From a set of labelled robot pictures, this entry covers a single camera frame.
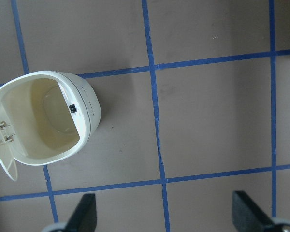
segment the white container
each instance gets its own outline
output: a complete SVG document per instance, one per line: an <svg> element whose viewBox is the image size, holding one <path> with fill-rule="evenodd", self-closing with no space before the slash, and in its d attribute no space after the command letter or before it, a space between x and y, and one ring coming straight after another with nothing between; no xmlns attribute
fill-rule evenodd
<svg viewBox="0 0 290 232"><path fill-rule="evenodd" d="M17 180L15 160L45 165L78 152L101 109L90 84L54 71L33 72L0 88L0 163Z"/></svg>

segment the tiled floor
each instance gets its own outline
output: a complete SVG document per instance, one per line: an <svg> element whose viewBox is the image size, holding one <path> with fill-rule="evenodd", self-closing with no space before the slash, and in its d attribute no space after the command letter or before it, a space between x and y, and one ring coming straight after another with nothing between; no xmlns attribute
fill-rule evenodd
<svg viewBox="0 0 290 232"><path fill-rule="evenodd" d="M233 190L290 220L290 0L0 0L0 86L80 74L100 125L74 156L0 167L0 232L235 231Z"/></svg>

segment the translucent lid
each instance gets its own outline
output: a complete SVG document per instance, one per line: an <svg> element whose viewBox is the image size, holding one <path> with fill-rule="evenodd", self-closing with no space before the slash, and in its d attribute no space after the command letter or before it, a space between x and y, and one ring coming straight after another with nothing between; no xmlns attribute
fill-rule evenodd
<svg viewBox="0 0 290 232"><path fill-rule="evenodd" d="M11 143L13 135L9 134L8 125L5 122L0 122L0 164L7 175L14 181L17 180L17 168L14 156L12 154Z"/></svg>

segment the blue tape grid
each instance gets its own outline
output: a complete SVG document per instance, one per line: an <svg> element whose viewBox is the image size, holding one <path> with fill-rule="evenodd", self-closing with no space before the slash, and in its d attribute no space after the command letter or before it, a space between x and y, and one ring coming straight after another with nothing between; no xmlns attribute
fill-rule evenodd
<svg viewBox="0 0 290 232"><path fill-rule="evenodd" d="M18 15L17 3L16 0L11 0L11 7L14 16L15 29L17 33L18 45L23 65L24 74L29 73L28 63L26 59L26 52L24 41L21 32L20 20ZM95 186L88 188L75 188L75 189L66 189L53 191L51 185L51 179L48 173L47 166L44 166L44 175L46 179L47 192L32 193L32 194L21 194L21 195L11 195L0 197L0 201L10 201L16 199L27 199L27 198L36 198L36 197L49 197L54 222L58 221L56 204L54 200L55 195L62 194L71 194L79 192L88 192L88 191L99 191L106 189L119 189L119 188L130 188L136 186L146 186L146 185L162 185L162 198L163 198L163 207L164 207L164 216L165 216L165 229L170 231L170 220L169 220L169 211L168 211L168 200L167 200L167 183L173 182L182 182L190 180L199 180L199 179L209 179L217 178L224 176L233 176L233 175L242 175L242 174L251 174L251 173L262 173L262 172L271 172L272 173L272 216L276 216L276 172L277 170L290 169L290 164L288 165L276 165L276 57L290 55L290 50L276 51L275 46L275 6L274 0L269 0L269 21L270 21L270 51L252 53L252 54L242 54L235 56L226 56L226 57L217 57L217 58L206 58L206 59L197 59L197 60L188 60L172 63L163 63L156 64L154 62L154 55L152 49L152 43L150 38L150 24L148 16L148 8L146 0L142 0L143 8L143 19L144 19L144 28L146 36L146 46L148 53L149 66L135 67L135 68L126 68L119 70L103 71L103 72L94 72L94 73L84 73L79 74L82 78L94 78L94 77L103 77L111 75L120 75L127 73L140 73L140 72L150 72L151 84L152 84L152 98L153 98L153 107L154 107L154 116L155 116L155 127L156 127L156 139L157 139L157 148L158 148L158 157L159 157L159 169L160 169L160 179L159 180L149 180L149 181L139 181L139 182L130 182L114 185L105 185L105 186ZM271 59L271 129L272 129L272 165L271 167L247 169L247 170L238 170L230 172L220 172L220 173L211 173L211 174L200 174L192 176L183 176L183 177L174 177L166 178L164 165L162 161L162 156L160 152L160 136L159 136L159 106L158 106L158 93L157 93L157 82L156 82L156 70L162 70L167 68L179 68L187 67L194 65L203 65L203 64L212 64L212 63L221 63L229 62L243 59L253 59L253 58L264 58L268 57Z"/></svg>

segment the gray tile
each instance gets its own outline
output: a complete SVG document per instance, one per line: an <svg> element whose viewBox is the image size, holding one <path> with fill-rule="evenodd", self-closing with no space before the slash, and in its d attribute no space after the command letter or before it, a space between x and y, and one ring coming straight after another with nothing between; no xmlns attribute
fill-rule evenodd
<svg viewBox="0 0 290 232"><path fill-rule="evenodd" d="M30 71L148 65L141 1L18 1Z"/></svg>
<svg viewBox="0 0 290 232"><path fill-rule="evenodd" d="M167 185L172 232L237 231L232 192L244 190L271 216L271 173L212 178Z"/></svg>
<svg viewBox="0 0 290 232"><path fill-rule="evenodd" d="M149 0L156 63L270 50L267 0Z"/></svg>
<svg viewBox="0 0 290 232"><path fill-rule="evenodd" d="M290 56L276 60L277 164L290 163Z"/></svg>
<svg viewBox="0 0 290 232"><path fill-rule="evenodd" d="M16 162L18 169L17 182L12 181L0 164L0 197L36 192L46 192L46 180L43 166L28 166Z"/></svg>
<svg viewBox="0 0 290 232"><path fill-rule="evenodd" d="M97 191L96 232L165 231L161 185ZM67 221L83 193L55 196L59 221Z"/></svg>
<svg viewBox="0 0 290 232"><path fill-rule="evenodd" d="M290 49L290 0L275 0L276 50Z"/></svg>
<svg viewBox="0 0 290 232"><path fill-rule="evenodd" d="M277 171L277 217L290 220L290 170Z"/></svg>
<svg viewBox="0 0 290 232"><path fill-rule="evenodd" d="M0 232L40 232L53 223L48 197L0 202Z"/></svg>
<svg viewBox="0 0 290 232"><path fill-rule="evenodd" d="M50 164L53 189L159 179L149 73L88 79L101 122L78 154Z"/></svg>
<svg viewBox="0 0 290 232"><path fill-rule="evenodd" d="M271 165L268 58L157 72L167 177Z"/></svg>
<svg viewBox="0 0 290 232"><path fill-rule="evenodd" d="M0 84L23 75L11 3L0 0Z"/></svg>

